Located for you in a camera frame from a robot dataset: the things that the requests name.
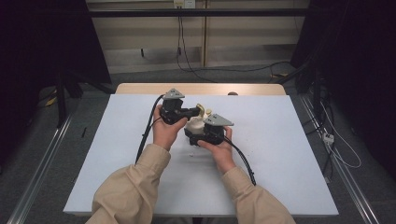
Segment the white tabletop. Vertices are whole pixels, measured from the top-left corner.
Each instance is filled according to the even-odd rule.
[[[149,112],[158,95],[112,95],[64,211],[91,213],[92,198],[117,169],[134,162]],[[289,96],[187,95],[234,123],[233,142],[244,152],[257,184],[293,216],[333,216],[338,211],[321,175]],[[157,216],[234,216],[235,211],[208,151],[189,145],[183,130],[163,172]],[[243,167],[239,155],[233,157]]]

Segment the person's left hand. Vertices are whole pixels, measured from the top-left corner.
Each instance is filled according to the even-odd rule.
[[[160,116],[161,107],[163,106],[157,105],[154,110],[153,143],[169,151],[177,138],[178,131],[186,125],[187,118],[183,118],[173,125],[166,124]]]

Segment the hand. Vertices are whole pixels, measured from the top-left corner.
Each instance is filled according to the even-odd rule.
[[[186,125],[187,118],[183,118],[173,125],[166,124],[160,116],[162,107],[162,105],[157,105],[154,110],[153,143],[169,151],[176,140],[178,131]]]
[[[225,135],[228,139],[231,140],[233,135],[233,130],[230,127],[224,127]],[[199,140],[198,146],[204,147],[210,152],[212,152],[213,158],[218,166],[219,171],[222,174],[227,173],[227,171],[233,169],[236,165],[233,161],[233,147],[223,141],[219,145],[215,146],[206,141]]]

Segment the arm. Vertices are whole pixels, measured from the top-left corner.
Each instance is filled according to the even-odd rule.
[[[232,139],[232,129],[224,127],[226,136]],[[236,208],[236,217],[245,223],[295,223],[285,206],[270,192],[260,186],[254,186],[248,175],[236,167],[233,161],[232,147],[222,142],[218,146],[198,141],[200,147],[212,152],[222,181],[230,193]]]
[[[160,117],[160,108],[154,111],[154,120]],[[145,147],[136,165],[119,169],[99,187],[87,223],[151,222],[160,177],[170,161],[169,150],[186,122],[182,119],[167,125],[158,119],[153,124],[153,144]]]

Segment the sleeve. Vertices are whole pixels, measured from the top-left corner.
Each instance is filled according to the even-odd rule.
[[[119,169],[99,187],[87,223],[150,223],[169,161],[168,151],[147,145],[136,165]]]
[[[222,181],[232,196],[240,224],[295,223],[288,209],[266,189],[254,186],[240,167],[228,171]]]

